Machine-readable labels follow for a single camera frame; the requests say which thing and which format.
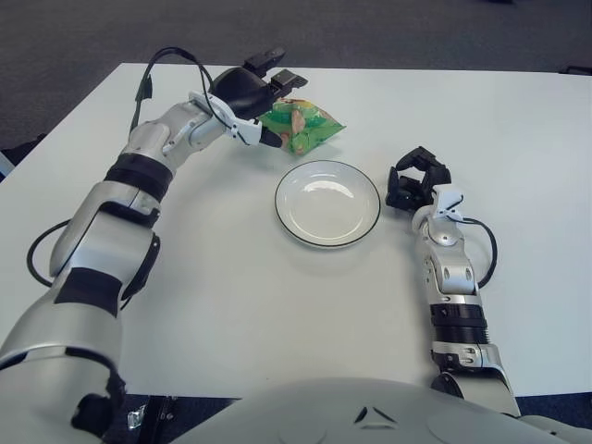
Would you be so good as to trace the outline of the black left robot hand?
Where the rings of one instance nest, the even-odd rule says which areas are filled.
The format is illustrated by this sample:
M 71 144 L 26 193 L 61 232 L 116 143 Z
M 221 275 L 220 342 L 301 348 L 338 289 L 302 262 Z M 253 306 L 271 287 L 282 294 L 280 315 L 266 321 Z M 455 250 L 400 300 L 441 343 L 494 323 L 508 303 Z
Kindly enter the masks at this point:
M 267 71 L 276 67 L 285 54 L 283 48 L 277 47 L 252 55 L 241 67 L 227 69 L 217 76 L 209 92 L 225 102 L 236 117 L 257 119 L 270 111 L 278 99 L 308 83 L 288 69 L 279 71 L 269 82 L 264 80 Z

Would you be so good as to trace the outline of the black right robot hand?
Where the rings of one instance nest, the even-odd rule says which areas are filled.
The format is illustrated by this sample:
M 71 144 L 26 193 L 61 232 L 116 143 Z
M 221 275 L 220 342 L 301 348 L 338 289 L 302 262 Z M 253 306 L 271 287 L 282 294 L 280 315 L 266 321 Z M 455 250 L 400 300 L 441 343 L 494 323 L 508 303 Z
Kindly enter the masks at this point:
M 402 176 L 401 172 L 415 168 L 423 172 L 421 180 Z M 416 211 L 434 202 L 437 185 L 451 184 L 448 168 L 423 146 L 404 155 L 388 174 L 386 205 L 403 211 Z

